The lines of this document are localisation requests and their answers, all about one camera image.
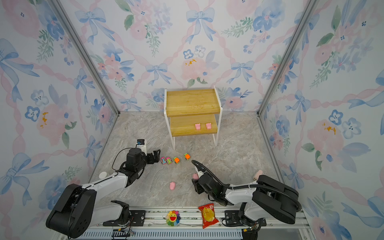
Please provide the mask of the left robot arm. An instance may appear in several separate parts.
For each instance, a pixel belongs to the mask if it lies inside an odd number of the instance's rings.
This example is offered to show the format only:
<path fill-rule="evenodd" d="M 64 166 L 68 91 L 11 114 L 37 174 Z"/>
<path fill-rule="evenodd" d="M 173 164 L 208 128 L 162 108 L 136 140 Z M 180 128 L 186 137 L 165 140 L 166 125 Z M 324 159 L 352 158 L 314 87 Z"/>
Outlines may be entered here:
<path fill-rule="evenodd" d="M 68 185 L 46 220 L 46 227 L 71 239 L 80 237 L 89 227 L 104 222 L 128 226 L 134 217 L 130 206 L 113 200 L 111 206 L 95 208 L 109 194 L 127 188 L 138 180 L 146 167 L 160 161 L 160 150 L 146 154 L 141 148 L 128 148 L 126 161 L 113 174 L 85 185 Z"/>

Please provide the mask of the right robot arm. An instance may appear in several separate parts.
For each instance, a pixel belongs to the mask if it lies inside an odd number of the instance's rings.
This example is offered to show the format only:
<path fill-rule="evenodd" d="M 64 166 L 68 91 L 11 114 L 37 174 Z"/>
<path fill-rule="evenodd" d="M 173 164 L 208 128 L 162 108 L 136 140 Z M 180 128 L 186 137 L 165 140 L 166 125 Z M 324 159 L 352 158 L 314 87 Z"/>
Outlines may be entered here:
<path fill-rule="evenodd" d="M 271 217 L 293 225 L 297 212 L 302 209 L 299 193 L 295 189 L 266 175 L 259 176 L 250 184 L 235 186 L 218 182 L 205 172 L 192 183 L 198 194 L 207 194 L 212 202 L 224 207 L 240 205 L 239 223 L 245 226 Z"/>

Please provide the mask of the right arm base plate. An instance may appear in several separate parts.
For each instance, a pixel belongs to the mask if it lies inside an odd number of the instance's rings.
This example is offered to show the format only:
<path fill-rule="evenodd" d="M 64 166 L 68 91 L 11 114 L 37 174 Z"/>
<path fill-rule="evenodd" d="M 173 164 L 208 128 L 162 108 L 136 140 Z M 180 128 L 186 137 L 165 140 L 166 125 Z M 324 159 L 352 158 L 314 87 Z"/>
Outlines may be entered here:
<path fill-rule="evenodd" d="M 258 220 L 251 220 L 249 217 L 247 217 L 244 213 L 244 211 L 232 211 L 227 210 L 224 212 L 225 217 L 222 219 L 222 224 L 225 227 L 242 227 L 242 226 L 248 226 L 248 227 L 265 227 L 267 225 L 266 219 L 261 218 Z"/>

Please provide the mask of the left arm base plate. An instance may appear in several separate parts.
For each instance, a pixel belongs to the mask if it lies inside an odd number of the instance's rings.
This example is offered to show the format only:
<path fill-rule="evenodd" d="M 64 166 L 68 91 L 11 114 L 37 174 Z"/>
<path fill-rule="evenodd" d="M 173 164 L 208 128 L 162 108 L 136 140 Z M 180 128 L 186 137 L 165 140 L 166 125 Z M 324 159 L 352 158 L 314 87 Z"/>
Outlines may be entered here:
<path fill-rule="evenodd" d="M 146 218 L 145 210 L 130 210 L 128 220 L 122 221 L 107 221 L 103 223 L 103 227 L 143 227 Z"/>

